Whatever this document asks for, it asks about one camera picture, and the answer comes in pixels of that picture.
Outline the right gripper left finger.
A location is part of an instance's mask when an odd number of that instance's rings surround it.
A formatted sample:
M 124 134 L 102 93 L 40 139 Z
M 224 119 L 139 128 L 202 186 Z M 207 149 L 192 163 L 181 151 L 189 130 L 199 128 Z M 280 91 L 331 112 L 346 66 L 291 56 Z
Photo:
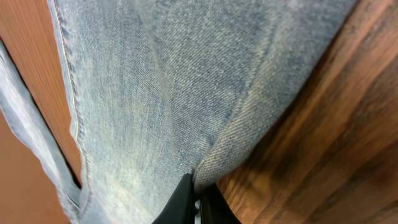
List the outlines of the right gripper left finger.
M 195 201 L 192 175 L 185 174 L 153 224 L 194 224 Z

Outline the medium blue denim jeans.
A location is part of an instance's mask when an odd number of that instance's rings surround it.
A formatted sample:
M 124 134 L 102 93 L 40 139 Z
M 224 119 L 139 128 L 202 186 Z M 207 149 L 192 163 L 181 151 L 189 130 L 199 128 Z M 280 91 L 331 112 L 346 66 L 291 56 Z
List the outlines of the medium blue denim jeans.
M 5 50 L 1 111 L 72 223 L 151 223 L 184 174 L 231 172 L 291 104 L 351 0 L 49 1 L 77 187 Z

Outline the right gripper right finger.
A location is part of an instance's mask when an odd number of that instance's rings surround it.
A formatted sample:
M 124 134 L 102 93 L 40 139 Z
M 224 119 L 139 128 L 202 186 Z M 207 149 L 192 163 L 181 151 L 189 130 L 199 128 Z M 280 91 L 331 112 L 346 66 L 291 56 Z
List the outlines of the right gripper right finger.
M 216 184 L 200 194 L 201 224 L 241 224 Z

